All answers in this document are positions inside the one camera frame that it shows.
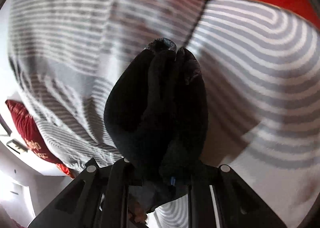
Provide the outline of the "right hand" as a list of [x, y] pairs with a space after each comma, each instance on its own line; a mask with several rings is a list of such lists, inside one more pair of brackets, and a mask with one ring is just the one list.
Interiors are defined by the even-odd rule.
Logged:
[[148, 216], [138, 202], [131, 202], [128, 208], [128, 218], [134, 220], [135, 223], [145, 223]]

